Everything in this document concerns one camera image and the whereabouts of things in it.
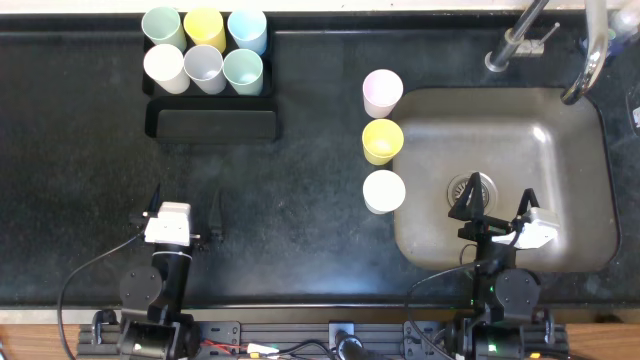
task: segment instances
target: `wooden table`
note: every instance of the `wooden table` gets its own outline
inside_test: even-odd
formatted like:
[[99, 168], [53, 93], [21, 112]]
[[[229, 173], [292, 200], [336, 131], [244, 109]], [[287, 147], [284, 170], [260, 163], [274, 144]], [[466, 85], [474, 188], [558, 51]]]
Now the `wooden table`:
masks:
[[[567, 326], [571, 349], [594, 360], [638, 359], [640, 325], [575, 324]], [[69, 346], [75, 350], [78, 325], [66, 325]], [[67, 359], [55, 325], [0, 325], [7, 360]]]

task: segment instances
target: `faucet handle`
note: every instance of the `faucet handle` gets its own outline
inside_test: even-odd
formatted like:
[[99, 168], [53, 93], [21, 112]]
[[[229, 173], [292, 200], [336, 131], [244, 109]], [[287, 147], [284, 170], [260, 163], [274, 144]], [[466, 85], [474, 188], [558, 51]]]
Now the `faucet handle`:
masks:
[[556, 30], [560, 27], [560, 23], [557, 22], [553, 24], [553, 27], [549, 32], [546, 33], [545, 36], [540, 40], [524, 40], [520, 46], [516, 49], [516, 52], [513, 56], [515, 57], [534, 57], [534, 56], [542, 56], [544, 54], [544, 43], [549, 40], [551, 35], [553, 35]]

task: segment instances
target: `stainless steel sink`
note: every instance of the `stainless steel sink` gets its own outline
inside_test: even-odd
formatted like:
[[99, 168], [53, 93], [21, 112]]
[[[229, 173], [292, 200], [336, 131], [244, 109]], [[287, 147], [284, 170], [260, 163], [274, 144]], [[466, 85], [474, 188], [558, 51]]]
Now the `stainless steel sink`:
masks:
[[[618, 248], [617, 222], [598, 111], [586, 99], [567, 106], [560, 89], [423, 89], [398, 103], [393, 119], [405, 143], [393, 170], [407, 189], [395, 212], [395, 237], [418, 266], [458, 265], [471, 243], [447, 217], [472, 172], [483, 174], [485, 212], [511, 220], [522, 192], [558, 214], [558, 238], [522, 250], [517, 265], [535, 271], [594, 271]], [[464, 261], [472, 261], [467, 248]]]

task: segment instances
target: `cup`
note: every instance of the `cup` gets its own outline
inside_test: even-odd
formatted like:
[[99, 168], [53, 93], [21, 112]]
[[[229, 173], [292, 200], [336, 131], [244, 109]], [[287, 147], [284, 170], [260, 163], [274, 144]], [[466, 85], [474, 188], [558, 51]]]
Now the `cup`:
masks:
[[211, 45], [220, 53], [227, 48], [224, 21], [214, 8], [197, 8], [184, 17], [184, 29], [196, 45]]
[[262, 91], [262, 59], [248, 49], [233, 50], [224, 59], [224, 76], [238, 95], [260, 95]]
[[234, 11], [227, 27], [239, 48], [253, 50], [258, 55], [267, 50], [267, 17], [262, 11]]
[[184, 71], [207, 94], [215, 95], [227, 86], [222, 74], [222, 54], [211, 45], [196, 45], [184, 55]]
[[402, 97], [402, 80], [391, 70], [376, 70], [364, 79], [362, 95], [364, 109], [372, 118], [384, 118], [391, 114]]
[[180, 51], [187, 48], [187, 39], [180, 23], [180, 14], [170, 7], [157, 7], [142, 17], [142, 31], [154, 44], [169, 44]]
[[404, 134], [388, 119], [373, 120], [362, 131], [364, 157], [373, 165], [388, 163], [402, 149]]
[[173, 45], [160, 44], [147, 51], [144, 71], [171, 94], [181, 94], [189, 87], [182, 51]]
[[389, 170], [374, 171], [362, 185], [364, 203], [374, 214], [382, 215], [402, 205], [406, 196], [404, 182], [398, 174]]

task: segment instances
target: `faucet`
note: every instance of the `faucet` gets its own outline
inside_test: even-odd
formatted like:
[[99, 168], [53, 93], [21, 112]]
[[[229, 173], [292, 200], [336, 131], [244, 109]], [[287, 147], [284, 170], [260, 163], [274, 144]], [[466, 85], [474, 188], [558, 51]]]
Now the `faucet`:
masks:
[[[485, 56], [485, 65], [493, 72], [502, 72], [507, 69], [509, 59], [521, 48], [524, 34], [529, 30], [531, 24], [540, 15], [542, 9], [549, 0], [534, 0], [525, 10], [516, 25], [508, 29], [498, 44], [496, 51], [492, 51]], [[596, 82], [604, 61], [607, 57], [607, 47], [609, 46], [609, 27], [607, 23], [607, 5], [604, 0], [585, 0], [585, 12], [587, 17], [587, 28], [589, 35], [589, 47], [582, 72], [573, 85], [566, 89], [561, 100], [567, 105], [575, 104]], [[551, 30], [543, 40], [538, 42], [540, 46], [549, 35], [557, 29], [557, 25]], [[541, 52], [534, 52], [532, 55], [540, 55]]]

